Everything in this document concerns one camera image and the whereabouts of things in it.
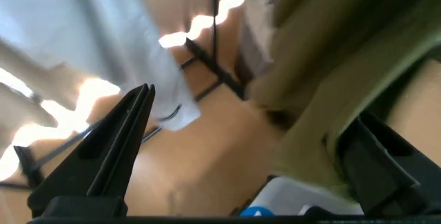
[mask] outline brown fabric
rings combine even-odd
[[[275,14],[283,11],[276,6]],[[440,40],[440,0],[301,0],[279,23],[273,69],[251,85],[269,110],[299,116],[276,172],[344,194],[334,151],[342,131]]]

